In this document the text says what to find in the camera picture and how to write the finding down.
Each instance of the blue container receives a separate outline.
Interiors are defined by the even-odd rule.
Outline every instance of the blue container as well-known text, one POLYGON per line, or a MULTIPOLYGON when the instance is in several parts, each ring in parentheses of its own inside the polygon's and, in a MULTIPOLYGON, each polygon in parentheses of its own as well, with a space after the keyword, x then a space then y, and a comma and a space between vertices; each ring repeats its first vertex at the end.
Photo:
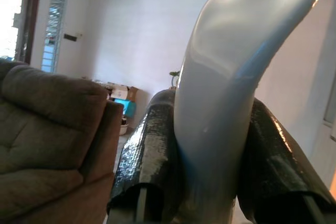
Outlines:
POLYGON ((129 100, 121 100, 121 99, 115 99, 116 103, 120 103, 124 105, 123 115, 132 118, 135 114, 135 110, 137 107, 137 104, 135 102, 131 102, 129 100))

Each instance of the box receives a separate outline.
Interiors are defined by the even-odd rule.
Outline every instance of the box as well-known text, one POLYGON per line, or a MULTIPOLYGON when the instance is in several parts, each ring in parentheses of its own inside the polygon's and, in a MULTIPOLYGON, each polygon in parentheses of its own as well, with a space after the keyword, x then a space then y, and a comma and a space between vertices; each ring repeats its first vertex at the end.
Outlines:
POLYGON ((112 87, 111 98, 135 102, 135 97, 137 96, 136 92, 138 91, 137 88, 127 87, 125 85, 119 85, 112 82, 108 82, 108 84, 112 87))
POLYGON ((124 105, 124 110, 122 112, 123 115, 128 116, 129 118, 132 118, 134 116, 137 107, 137 104, 135 102, 121 99, 115 99, 114 101, 116 103, 124 105))

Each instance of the brown sofa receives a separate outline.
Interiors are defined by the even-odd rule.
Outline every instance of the brown sofa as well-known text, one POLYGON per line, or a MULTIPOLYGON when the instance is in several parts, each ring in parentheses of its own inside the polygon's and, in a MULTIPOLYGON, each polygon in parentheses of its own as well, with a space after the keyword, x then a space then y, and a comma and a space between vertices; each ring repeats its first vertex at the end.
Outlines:
POLYGON ((0 60, 0 223, 97 223, 122 106, 99 85, 0 60))

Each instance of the white curved object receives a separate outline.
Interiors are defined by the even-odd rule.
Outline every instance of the white curved object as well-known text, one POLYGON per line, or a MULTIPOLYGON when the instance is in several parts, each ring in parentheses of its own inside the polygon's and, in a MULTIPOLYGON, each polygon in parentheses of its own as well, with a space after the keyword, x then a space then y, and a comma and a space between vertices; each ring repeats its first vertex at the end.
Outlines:
POLYGON ((208 0, 177 87, 174 130, 187 171, 183 210, 230 223, 254 92, 317 0, 208 0))

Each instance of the brown window frame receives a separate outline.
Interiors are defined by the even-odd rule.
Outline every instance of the brown window frame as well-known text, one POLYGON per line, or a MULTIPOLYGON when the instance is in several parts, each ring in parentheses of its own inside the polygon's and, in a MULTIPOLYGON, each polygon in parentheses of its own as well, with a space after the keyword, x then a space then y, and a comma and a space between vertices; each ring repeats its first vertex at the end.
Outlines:
POLYGON ((23 43, 21 47, 19 61, 24 61, 25 63, 30 64, 32 50, 33 50, 33 42, 34 42, 34 34, 35 34, 35 26, 37 20, 37 12, 38 12, 38 4, 39 0, 28 0, 27 1, 27 11, 26 11, 26 19, 25 19, 25 27, 23 31, 23 43))

